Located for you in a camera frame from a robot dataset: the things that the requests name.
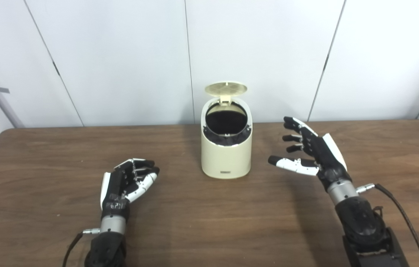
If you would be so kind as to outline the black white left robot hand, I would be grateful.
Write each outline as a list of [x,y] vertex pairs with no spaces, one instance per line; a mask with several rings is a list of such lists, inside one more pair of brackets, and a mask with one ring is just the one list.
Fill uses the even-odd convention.
[[160,169],[149,159],[131,158],[104,173],[101,186],[101,217],[130,216],[130,204],[156,181]]

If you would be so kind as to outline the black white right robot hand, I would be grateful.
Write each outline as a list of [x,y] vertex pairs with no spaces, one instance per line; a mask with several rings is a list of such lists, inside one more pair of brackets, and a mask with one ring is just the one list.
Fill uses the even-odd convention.
[[345,160],[329,133],[319,136],[311,127],[294,117],[284,117],[284,128],[297,132],[296,135],[284,135],[284,142],[294,141],[297,144],[286,149],[288,153],[303,151],[312,159],[283,158],[271,155],[268,163],[295,172],[297,174],[316,176],[327,191],[332,184],[352,181]]

